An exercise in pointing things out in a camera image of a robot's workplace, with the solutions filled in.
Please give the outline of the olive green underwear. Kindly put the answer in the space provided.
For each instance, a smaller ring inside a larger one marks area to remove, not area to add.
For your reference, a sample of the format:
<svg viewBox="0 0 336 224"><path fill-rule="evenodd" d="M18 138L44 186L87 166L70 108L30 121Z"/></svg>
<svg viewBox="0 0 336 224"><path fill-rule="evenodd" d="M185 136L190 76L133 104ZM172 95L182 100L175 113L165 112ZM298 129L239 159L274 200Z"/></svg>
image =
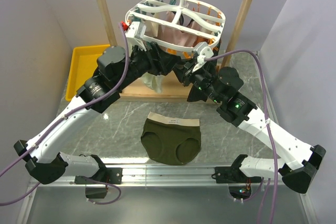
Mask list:
<svg viewBox="0 0 336 224"><path fill-rule="evenodd" d="M141 143L149 158L155 162L186 165L202 148L200 121L150 112L143 126Z"/></svg>

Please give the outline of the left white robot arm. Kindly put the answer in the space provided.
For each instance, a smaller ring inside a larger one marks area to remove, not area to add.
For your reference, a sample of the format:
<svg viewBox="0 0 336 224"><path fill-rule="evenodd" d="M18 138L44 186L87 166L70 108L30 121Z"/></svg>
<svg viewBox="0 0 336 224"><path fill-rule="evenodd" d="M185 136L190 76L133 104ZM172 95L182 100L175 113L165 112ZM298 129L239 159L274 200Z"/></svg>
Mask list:
<svg viewBox="0 0 336 224"><path fill-rule="evenodd" d="M88 122L101 115L120 98L120 92L145 73L167 75L179 56L169 54L156 43L147 50L134 46L106 48L97 59L97 68L79 88L68 106L29 141L19 140L14 149L24 155L25 167L41 184L55 182L62 176L82 176L94 183L107 177L107 168L97 155L74 156L61 148Z"/></svg>

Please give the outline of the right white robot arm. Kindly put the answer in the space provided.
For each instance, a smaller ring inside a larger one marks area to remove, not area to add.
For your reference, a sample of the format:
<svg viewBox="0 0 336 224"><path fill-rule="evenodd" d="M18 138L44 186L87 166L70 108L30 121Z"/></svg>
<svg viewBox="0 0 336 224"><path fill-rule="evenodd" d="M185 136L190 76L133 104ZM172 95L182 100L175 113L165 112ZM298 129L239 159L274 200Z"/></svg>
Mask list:
<svg viewBox="0 0 336 224"><path fill-rule="evenodd" d="M276 151L272 159L240 154L224 176L226 182L241 183L246 178L263 177L276 182L281 179L287 187L300 194L308 191L326 154L325 148L302 142L266 118L261 108L239 92L244 82L236 69L225 67L218 74L211 74L198 64L187 62L182 68L180 82L185 86L192 84L218 103L216 111L226 122Z"/></svg>

